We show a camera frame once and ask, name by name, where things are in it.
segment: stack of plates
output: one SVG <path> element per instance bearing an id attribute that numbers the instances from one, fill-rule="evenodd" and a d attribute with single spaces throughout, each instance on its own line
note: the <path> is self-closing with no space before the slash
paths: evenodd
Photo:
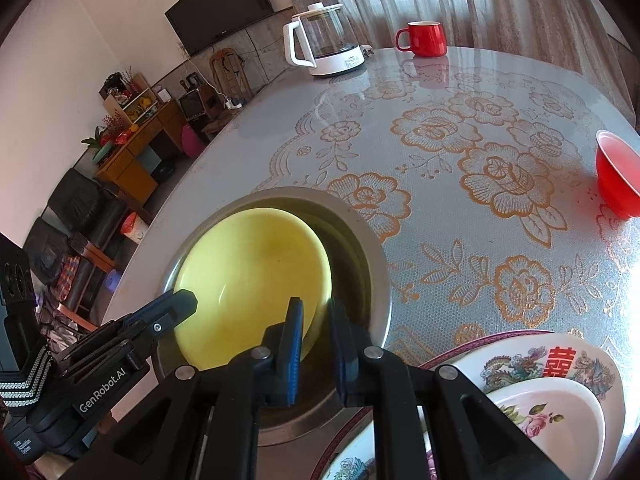
<path id="1" fill-rule="evenodd" d="M 472 341 L 422 368 L 445 362 L 488 394 L 570 480 L 607 477 L 625 402 L 618 369 L 602 349 L 568 334 L 523 330 Z M 426 434 L 425 444 L 435 480 Z M 363 409 L 329 444 L 310 480 L 375 477 L 372 416 Z"/>

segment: floral tablecloth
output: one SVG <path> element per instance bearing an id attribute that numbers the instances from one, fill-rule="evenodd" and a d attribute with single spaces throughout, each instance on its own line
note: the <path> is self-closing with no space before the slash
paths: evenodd
<path id="1" fill-rule="evenodd" d="M 637 427 L 640 233 L 598 193 L 596 131 L 640 151 L 581 76 L 450 48 L 377 50 L 330 79 L 283 74 L 191 168 L 151 225 L 106 319 L 151 300 L 180 243 L 217 209 L 276 186 L 325 190 L 367 219 L 393 285 L 386 346 L 420 364 L 479 336 L 570 332 L 603 347 Z"/>

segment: metal basin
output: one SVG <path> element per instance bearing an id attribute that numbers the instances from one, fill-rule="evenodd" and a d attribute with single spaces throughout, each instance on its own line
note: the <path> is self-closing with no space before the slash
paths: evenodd
<path id="1" fill-rule="evenodd" d="M 242 197 L 210 216 L 187 238 L 162 277 L 159 294 L 174 288 L 185 257 L 213 225 L 233 213 L 274 207 L 293 213 L 318 235 L 329 256 L 333 295 L 344 301 L 351 322 L 369 328 L 373 344 L 385 343 L 391 318 L 391 286 L 386 258 L 366 221 L 342 200 L 314 189 L 279 187 Z M 173 334 L 162 338 L 152 356 L 158 380 L 186 364 Z M 322 426 L 341 409 L 327 322 L 300 364 L 298 400 L 293 408 L 265 408 L 260 414 L 260 446 L 288 442 Z"/>

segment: sheer curtain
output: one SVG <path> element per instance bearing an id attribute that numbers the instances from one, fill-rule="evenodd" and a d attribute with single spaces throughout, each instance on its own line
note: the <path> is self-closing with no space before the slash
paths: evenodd
<path id="1" fill-rule="evenodd" d="M 532 57 L 585 76 L 623 113 L 635 113 L 616 54 L 590 0 L 292 0 L 297 11 L 340 2 L 361 43 L 393 46 L 413 20 L 443 24 L 449 44 Z"/>

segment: potted plant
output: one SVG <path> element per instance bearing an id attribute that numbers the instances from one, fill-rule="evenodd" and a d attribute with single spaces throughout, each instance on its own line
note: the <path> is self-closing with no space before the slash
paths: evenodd
<path id="1" fill-rule="evenodd" d="M 89 149 L 96 150 L 93 159 L 95 164 L 100 163 L 107 156 L 114 146 L 115 138 L 127 129 L 124 119 L 120 116 L 111 117 L 107 115 L 102 119 L 102 122 L 105 124 L 103 129 L 100 129 L 100 126 L 96 126 L 93 137 L 81 140 Z"/>

